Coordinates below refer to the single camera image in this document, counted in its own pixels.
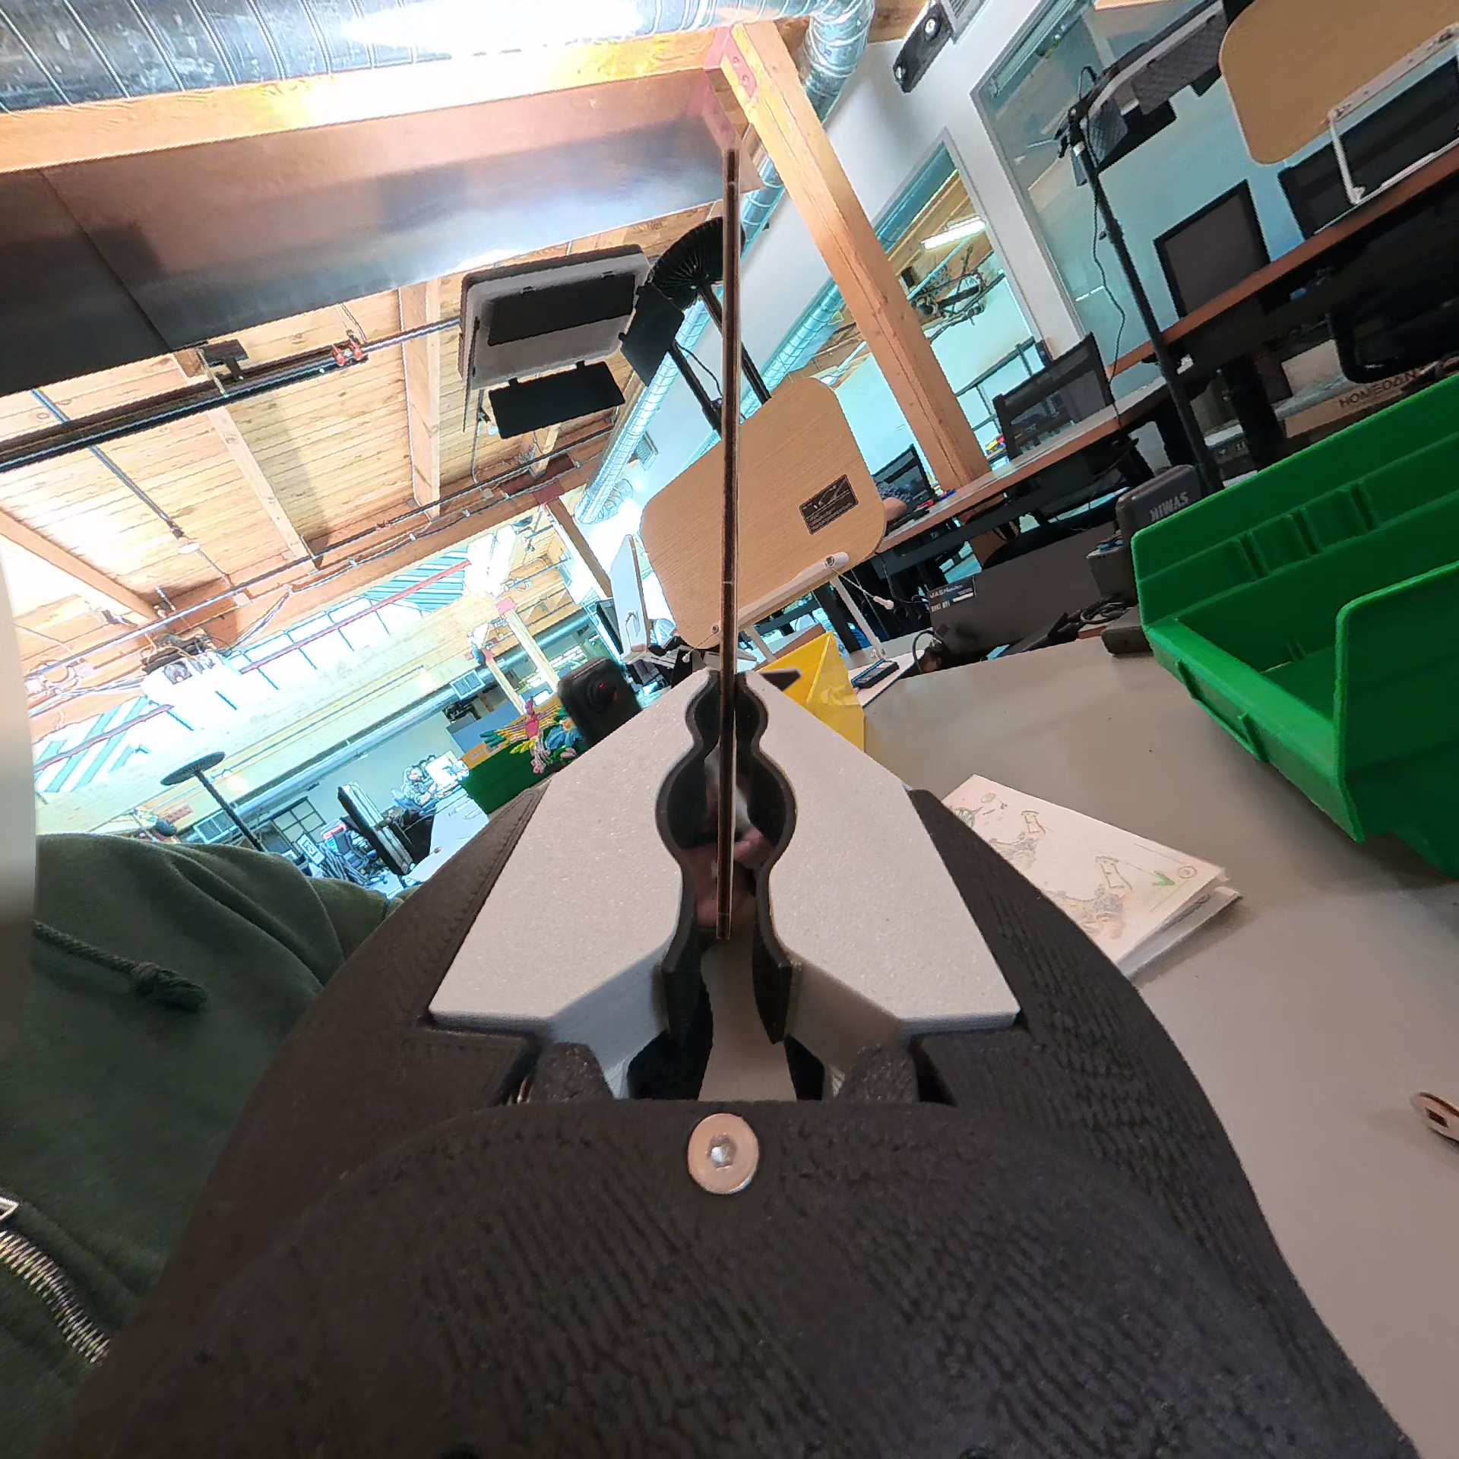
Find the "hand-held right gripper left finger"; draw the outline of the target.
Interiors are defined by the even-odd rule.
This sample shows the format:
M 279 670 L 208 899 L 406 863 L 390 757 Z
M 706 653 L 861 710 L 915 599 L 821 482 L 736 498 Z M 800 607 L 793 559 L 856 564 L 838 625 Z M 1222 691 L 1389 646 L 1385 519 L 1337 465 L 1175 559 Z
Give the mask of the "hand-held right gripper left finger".
M 701 781 L 691 673 L 541 790 L 430 998 L 447 1029 L 585 1045 L 616 1097 L 701 993 L 696 892 L 666 831 L 666 788 Z

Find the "laser-cut wooden puzzle sheet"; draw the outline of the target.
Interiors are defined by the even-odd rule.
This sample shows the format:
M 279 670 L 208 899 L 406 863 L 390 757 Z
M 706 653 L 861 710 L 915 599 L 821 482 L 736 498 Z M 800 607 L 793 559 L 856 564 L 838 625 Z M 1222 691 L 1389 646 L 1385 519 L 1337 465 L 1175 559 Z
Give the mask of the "laser-cut wooden puzzle sheet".
M 718 734 L 717 734 L 717 939 L 727 943 L 736 906 L 736 684 L 738 684 L 738 479 L 741 427 L 741 145 L 713 79 L 708 79 L 703 118 L 722 161 L 722 277 L 720 277 L 720 448 L 722 548 L 718 616 Z

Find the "brown-topped background desk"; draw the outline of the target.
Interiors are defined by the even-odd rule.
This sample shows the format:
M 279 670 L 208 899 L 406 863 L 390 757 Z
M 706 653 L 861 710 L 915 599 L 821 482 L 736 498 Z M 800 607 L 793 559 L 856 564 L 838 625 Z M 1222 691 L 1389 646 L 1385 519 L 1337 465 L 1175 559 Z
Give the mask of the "brown-topped background desk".
M 1116 434 L 1144 425 L 1168 404 L 1167 392 L 1154 387 L 1114 401 L 1113 406 L 1099 409 L 1085 420 L 1059 430 L 1050 439 L 1019 453 L 1010 461 L 995 467 L 974 482 L 941 496 L 934 507 L 929 507 L 920 515 L 889 526 L 877 554 L 896 550 L 944 521 L 969 517 L 974 508 L 1005 498 L 1026 481 L 1035 481 L 1047 474 L 1054 465 L 1083 456 Z
M 1158 333 L 1194 371 L 1213 371 L 1288 331 L 1396 290 L 1455 298 L 1457 149 L 1448 147 L 1300 246 Z

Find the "grey desk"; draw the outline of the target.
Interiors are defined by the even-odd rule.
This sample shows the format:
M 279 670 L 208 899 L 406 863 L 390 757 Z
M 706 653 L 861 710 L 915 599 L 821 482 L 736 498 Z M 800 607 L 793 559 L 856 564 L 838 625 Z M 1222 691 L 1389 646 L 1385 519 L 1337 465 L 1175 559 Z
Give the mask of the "grey desk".
M 1227 871 L 1238 901 L 1135 983 L 1312 1307 L 1415 1448 L 1455 1455 L 1455 1142 L 1410 1102 L 1455 1102 L 1455 884 L 1090 640 L 904 679 L 864 743 L 937 797 L 991 778 Z

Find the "person's left hand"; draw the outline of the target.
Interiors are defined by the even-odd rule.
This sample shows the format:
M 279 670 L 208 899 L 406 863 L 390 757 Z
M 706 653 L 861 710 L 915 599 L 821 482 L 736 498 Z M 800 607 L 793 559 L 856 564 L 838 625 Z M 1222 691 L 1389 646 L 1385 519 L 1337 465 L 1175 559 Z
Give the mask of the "person's left hand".
M 755 826 L 736 831 L 731 875 L 731 925 L 753 915 L 760 871 L 772 861 L 772 842 Z

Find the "white instruction booklet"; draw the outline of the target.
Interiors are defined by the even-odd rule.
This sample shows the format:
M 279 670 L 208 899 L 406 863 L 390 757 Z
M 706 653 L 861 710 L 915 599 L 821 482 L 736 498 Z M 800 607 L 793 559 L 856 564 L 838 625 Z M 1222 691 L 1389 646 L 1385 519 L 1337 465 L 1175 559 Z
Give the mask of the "white instruction booklet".
M 943 804 L 1128 979 L 1240 899 L 1213 863 L 984 776 L 967 778 Z

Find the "yellow plastic bin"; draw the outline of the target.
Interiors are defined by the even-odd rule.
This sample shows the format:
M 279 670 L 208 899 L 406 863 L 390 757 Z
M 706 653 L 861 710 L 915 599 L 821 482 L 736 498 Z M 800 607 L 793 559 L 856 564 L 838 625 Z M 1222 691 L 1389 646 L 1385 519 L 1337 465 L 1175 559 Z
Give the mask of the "yellow plastic bin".
M 772 673 L 795 673 L 783 692 L 856 750 L 864 750 L 863 703 L 831 632 L 814 630 L 797 635 L 790 647 L 758 665 L 757 672 L 765 679 Z

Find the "black flat case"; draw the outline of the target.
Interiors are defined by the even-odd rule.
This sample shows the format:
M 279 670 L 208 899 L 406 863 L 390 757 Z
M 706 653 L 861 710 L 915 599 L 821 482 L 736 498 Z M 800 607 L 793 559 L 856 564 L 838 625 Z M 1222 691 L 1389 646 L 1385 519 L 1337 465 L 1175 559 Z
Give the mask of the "black flat case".
M 1088 552 L 1066 538 L 965 578 L 930 607 L 930 632 L 953 654 L 979 654 L 1047 630 L 1097 600 Z

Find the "tan chair back with label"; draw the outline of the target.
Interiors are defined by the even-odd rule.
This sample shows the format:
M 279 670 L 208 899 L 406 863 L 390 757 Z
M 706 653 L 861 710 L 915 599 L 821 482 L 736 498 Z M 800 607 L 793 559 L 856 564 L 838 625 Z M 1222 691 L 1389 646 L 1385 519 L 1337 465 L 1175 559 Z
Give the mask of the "tan chair back with label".
M 713 649 L 722 604 L 724 449 L 712 446 L 644 505 L 639 536 L 680 639 Z M 828 385 L 783 382 L 738 430 L 738 626 L 767 618 L 871 555 L 882 500 Z

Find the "black floor lamp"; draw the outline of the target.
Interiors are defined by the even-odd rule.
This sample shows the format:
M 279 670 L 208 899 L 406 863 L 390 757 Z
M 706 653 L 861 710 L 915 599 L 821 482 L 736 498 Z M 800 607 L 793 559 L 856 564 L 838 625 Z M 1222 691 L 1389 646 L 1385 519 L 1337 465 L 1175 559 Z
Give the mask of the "black floor lamp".
M 244 823 L 239 811 L 229 802 L 223 791 L 216 788 L 213 783 L 213 771 L 223 762 L 223 752 L 211 752 L 197 755 L 182 765 L 177 765 L 170 772 L 163 774 L 157 785 L 164 790 L 177 788 L 189 779 L 210 797 L 210 800 L 222 811 L 222 814 L 230 821 L 234 830 L 244 838 L 244 842 L 255 851 L 265 851 L 262 838 Z

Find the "green plastic bin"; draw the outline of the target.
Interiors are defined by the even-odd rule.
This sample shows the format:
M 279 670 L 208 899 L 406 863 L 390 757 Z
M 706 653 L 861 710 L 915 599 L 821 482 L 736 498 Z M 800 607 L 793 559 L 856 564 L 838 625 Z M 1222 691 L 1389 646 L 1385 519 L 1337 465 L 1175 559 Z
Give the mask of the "green plastic bin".
M 1457 378 L 1132 540 L 1158 665 L 1352 840 L 1457 873 Z

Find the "dark grey box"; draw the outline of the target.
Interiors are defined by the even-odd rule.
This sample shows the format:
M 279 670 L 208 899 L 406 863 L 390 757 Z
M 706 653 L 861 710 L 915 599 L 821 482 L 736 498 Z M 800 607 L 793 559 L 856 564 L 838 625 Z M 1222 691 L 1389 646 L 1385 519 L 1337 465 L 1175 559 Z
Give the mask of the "dark grey box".
M 1116 526 L 1123 541 L 1149 524 L 1175 515 L 1179 510 L 1203 500 L 1205 481 L 1189 463 L 1172 465 L 1151 479 L 1127 488 L 1116 500 Z

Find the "grey light panel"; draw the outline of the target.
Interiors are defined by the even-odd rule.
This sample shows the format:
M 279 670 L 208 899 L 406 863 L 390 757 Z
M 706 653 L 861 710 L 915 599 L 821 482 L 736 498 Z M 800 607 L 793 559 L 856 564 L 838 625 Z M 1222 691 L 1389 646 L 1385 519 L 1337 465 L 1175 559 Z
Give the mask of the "grey light panel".
M 458 373 L 501 439 L 625 402 L 609 357 L 649 270 L 639 246 L 618 244 L 465 276 Z

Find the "black tripod stand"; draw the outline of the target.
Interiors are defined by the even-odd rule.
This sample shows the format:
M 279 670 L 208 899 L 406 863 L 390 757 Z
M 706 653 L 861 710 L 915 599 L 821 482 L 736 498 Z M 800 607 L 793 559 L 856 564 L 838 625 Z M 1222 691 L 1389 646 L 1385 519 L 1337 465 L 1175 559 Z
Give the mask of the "black tripod stand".
M 1127 244 L 1125 230 L 1106 194 L 1101 180 L 1104 163 L 1101 161 L 1099 149 L 1088 138 L 1088 119 L 1118 97 L 1118 88 L 1125 78 L 1132 78 L 1135 69 L 1146 64 L 1147 59 L 1139 59 L 1137 64 L 1113 64 L 1102 71 L 1094 71 L 1090 65 L 1081 67 L 1081 76 L 1075 85 L 1075 98 L 1069 104 L 1061 131 L 1061 154 L 1071 158 L 1073 170 L 1083 177 L 1083 184 L 1090 189 L 1095 218 L 1104 225 L 1106 239 L 1114 250 L 1118 267 L 1151 347 L 1160 380 L 1165 385 L 1168 404 L 1175 415 L 1179 435 L 1186 444 L 1184 461 L 1194 467 L 1196 479 L 1207 493 L 1215 493 L 1224 484 L 1215 458 L 1207 448 L 1205 434 L 1198 425 L 1187 390 L 1179 378 L 1177 359 L 1163 338 L 1154 307 Z

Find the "black computer monitor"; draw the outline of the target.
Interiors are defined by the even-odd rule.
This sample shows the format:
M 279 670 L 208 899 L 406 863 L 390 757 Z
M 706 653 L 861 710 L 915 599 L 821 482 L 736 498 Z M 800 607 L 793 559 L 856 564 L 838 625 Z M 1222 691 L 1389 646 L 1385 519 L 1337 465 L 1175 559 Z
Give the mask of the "black computer monitor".
M 1250 185 L 1236 185 L 1154 237 L 1175 316 L 1184 317 L 1266 267 L 1271 255 Z

